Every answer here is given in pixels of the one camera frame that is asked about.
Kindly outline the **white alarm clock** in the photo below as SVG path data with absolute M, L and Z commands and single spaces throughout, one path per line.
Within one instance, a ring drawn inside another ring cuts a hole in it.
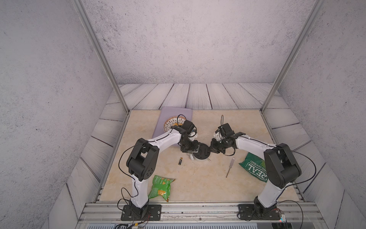
M 188 156 L 191 160 L 206 160 L 209 158 L 210 154 L 211 152 L 209 146 L 204 143 L 200 143 L 198 151 L 194 153 L 188 153 Z

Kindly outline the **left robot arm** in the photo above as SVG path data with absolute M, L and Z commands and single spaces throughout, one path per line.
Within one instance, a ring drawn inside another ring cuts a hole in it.
M 170 131 L 153 139 L 137 140 L 130 156 L 127 159 L 127 176 L 132 179 L 132 196 L 128 206 L 133 213 L 145 215 L 148 208 L 147 180 L 155 171 L 159 153 L 170 146 L 178 144 L 183 153 L 189 153 L 194 157 L 203 156 L 206 159 L 209 155 L 209 147 L 197 140 L 192 140 L 191 132 L 195 125 L 186 120 L 180 126 L 173 126 Z

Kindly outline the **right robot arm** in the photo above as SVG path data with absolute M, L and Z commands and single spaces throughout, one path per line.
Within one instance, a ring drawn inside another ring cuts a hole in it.
M 258 218 L 275 210 L 277 200 L 285 188 L 302 174 L 288 145 L 282 143 L 272 146 L 245 133 L 235 133 L 228 123 L 216 130 L 210 151 L 225 154 L 227 148 L 245 150 L 265 162 L 268 181 L 263 191 L 254 199 L 254 216 Z

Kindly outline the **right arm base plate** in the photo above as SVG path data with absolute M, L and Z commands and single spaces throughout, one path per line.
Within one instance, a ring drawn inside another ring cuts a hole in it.
M 274 205 L 269 208 L 261 207 L 255 204 L 239 204 L 237 217 L 240 220 L 280 220 L 282 218 L 281 213 Z

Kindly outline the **clear handled screwdriver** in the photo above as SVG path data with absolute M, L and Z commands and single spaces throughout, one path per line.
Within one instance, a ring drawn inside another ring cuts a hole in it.
M 233 167 L 234 162 L 235 162 L 235 158 L 232 158 L 230 161 L 230 164 L 229 164 L 229 169 L 227 171 L 226 177 L 228 177 L 228 174 L 229 174 L 231 168 Z

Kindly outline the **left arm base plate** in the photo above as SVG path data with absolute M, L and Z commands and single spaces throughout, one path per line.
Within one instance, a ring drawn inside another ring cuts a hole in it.
M 138 208 L 133 204 L 124 205 L 121 221 L 159 221 L 161 219 L 162 205 L 145 204 Z

